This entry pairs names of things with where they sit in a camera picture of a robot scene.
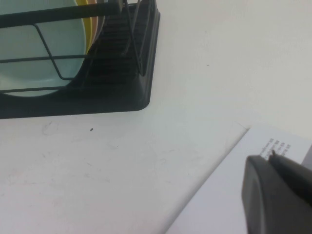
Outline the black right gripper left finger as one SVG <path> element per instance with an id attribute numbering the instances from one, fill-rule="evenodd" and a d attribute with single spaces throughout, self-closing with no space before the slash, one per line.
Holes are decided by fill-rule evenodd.
<path id="1" fill-rule="evenodd" d="M 241 196 L 249 234 L 312 232 L 312 180 L 287 179 L 269 160 L 249 156 Z"/>

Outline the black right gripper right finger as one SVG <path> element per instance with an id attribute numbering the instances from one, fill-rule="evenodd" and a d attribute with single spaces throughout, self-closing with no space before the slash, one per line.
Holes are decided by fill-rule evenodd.
<path id="1" fill-rule="evenodd" d="M 269 163 L 277 172 L 287 179 L 311 180 L 312 172 L 306 167 L 290 160 L 284 156 L 278 155 L 273 151 L 269 157 Z"/>

